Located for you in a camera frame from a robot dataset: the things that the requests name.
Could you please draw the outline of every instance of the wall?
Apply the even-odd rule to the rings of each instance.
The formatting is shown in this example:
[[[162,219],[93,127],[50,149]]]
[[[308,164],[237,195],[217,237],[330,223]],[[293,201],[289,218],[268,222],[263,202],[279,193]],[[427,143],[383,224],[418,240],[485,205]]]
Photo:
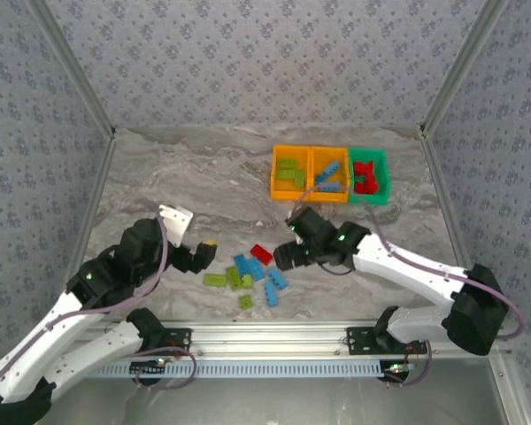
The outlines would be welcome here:
[[[120,127],[421,122],[482,0],[49,0]]]
[[[25,3],[0,0],[0,357],[58,296],[103,149]]]
[[[433,140],[473,259],[527,314],[531,392],[531,0],[510,2]]]

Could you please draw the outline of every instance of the purple cable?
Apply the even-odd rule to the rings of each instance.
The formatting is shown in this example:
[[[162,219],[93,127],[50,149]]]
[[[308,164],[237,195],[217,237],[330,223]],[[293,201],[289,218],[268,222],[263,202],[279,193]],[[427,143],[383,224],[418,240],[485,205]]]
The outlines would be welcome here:
[[[119,309],[129,307],[133,304],[135,304],[137,301],[140,300],[140,298],[143,298],[146,294],[151,292],[155,288],[155,286],[158,284],[159,279],[161,278],[161,275],[163,274],[165,270],[165,262],[167,259],[167,249],[168,249],[168,241],[167,241],[167,229],[165,228],[165,223],[163,222],[163,219],[161,216],[157,215],[159,228],[161,230],[161,237],[163,239],[163,251],[161,253],[161,262],[159,263],[158,271],[155,273],[155,275],[142,286],[142,289],[133,297],[125,299],[124,301],[111,305],[109,307],[103,307],[103,308],[95,308],[91,310],[77,310],[75,312],[65,313],[58,316],[53,321],[50,321],[47,323],[44,327],[44,329],[41,329],[39,332],[37,332],[27,343],[14,355],[12,355],[12,358],[6,363],[6,365],[0,370],[0,376],[4,376],[11,368],[16,364],[16,362],[21,359],[21,357],[29,350],[48,330],[52,330],[53,327],[57,324],[59,324],[61,321],[64,321],[66,319],[69,319],[74,316],[81,316],[84,314],[105,314],[105,313],[112,313]]]
[[[313,186],[312,188],[307,189],[303,193],[303,195],[301,195],[301,197],[299,197],[297,199],[297,202],[295,203],[295,205],[293,206],[293,209],[291,210],[291,216],[293,216],[293,214],[295,214],[298,206],[303,203],[304,197],[306,197],[312,191],[322,188],[323,185],[325,185],[325,184],[326,183],[317,184],[317,185]],[[430,274],[435,274],[435,275],[440,276],[440,277],[444,277],[444,272],[442,272],[440,270],[435,270],[432,267],[423,266],[423,265],[421,265],[419,263],[416,263],[415,261],[411,261],[410,259],[405,258],[401,254],[398,254],[397,252],[393,251],[391,249],[391,247],[389,246],[389,242],[386,240],[385,235],[383,234],[383,231],[381,230],[380,224],[378,223],[378,219],[376,218],[375,214],[373,213],[372,208],[370,208],[368,203],[362,197],[359,197],[356,193],[354,193],[352,190],[350,190],[350,188],[348,188],[348,187],[346,187],[346,186],[344,186],[342,184],[340,184],[340,188],[343,189],[343,190],[349,191],[349,193],[351,193],[352,196],[356,197],[356,199],[358,199],[360,201],[360,203],[366,208],[366,210],[370,214],[370,217],[372,218],[373,224],[375,226],[376,233],[377,233],[378,237],[380,238],[381,244],[383,245],[383,247],[385,248],[385,250],[388,252],[389,255],[392,255],[393,257],[395,257],[399,261],[405,263],[407,266],[411,266],[411,267],[417,268],[417,269],[419,269],[419,270],[421,270],[423,272],[427,272],[427,273],[430,273]],[[479,290],[483,290],[485,292],[488,292],[491,296],[499,299],[504,304],[506,304],[508,307],[510,307],[510,309],[513,311],[513,313],[517,317],[518,327],[517,327],[517,329],[515,329],[510,334],[498,335],[496,337],[496,339],[501,339],[501,340],[506,341],[508,339],[512,339],[512,338],[515,338],[515,337],[519,336],[525,330],[526,319],[525,319],[524,314],[504,294],[502,294],[501,292],[498,292],[496,290],[491,289],[489,286],[486,286],[483,283],[477,282],[477,281],[475,281],[473,279],[468,279],[465,276],[456,276],[456,275],[449,274],[449,279],[453,279],[455,281],[466,283],[466,284],[468,284],[470,286],[474,286],[475,288],[478,288]]]
[[[428,371],[431,370],[431,362],[433,361],[433,350],[431,349],[431,343],[430,341],[426,341],[426,344],[427,344],[427,352],[428,352],[427,364],[425,365],[425,368],[423,369],[423,372],[421,373],[421,375],[419,375],[417,378],[409,382],[403,382],[401,379],[399,379],[397,376],[393,374],[386,373],[386,372],[384,372],[383,374],[386,375],[388,378],[395,379],[397,381],[395,382],[395,385],[401,388],[411,387],[412,385],[420,383],[422,380],[424,380],[427,377]]]
[[[133,358],[133,357],[139,357],[139,356],[147,356],[149,354],[155,354],[156,352],[169,352],[169,351],[180,352],[181,354],[185,354],[190,357],[191,361],[193,362],[193,371],[191,372],[191,375],[189,375],[189,378],[175,385],[153,385],[153,386],[143,385],[140,382],[140,375],[142,374],[143,370],[146,369],[147,367],[141,367],[140,370],[138,370],[138,372],[135,374],[135,379],[134,379],[135,383],[137,383],[139,387],[142,387],[148,390],[156,390],[156,391],[178,390],[179,388],[184,388],[190,383],[192,383],[193,381],[195,381],[195,375],[196,375],[195,356],[181,347],[154,348],[153,350],[147,350],[145,352],[137,352],[136,354],[133,354],[129,357]]]

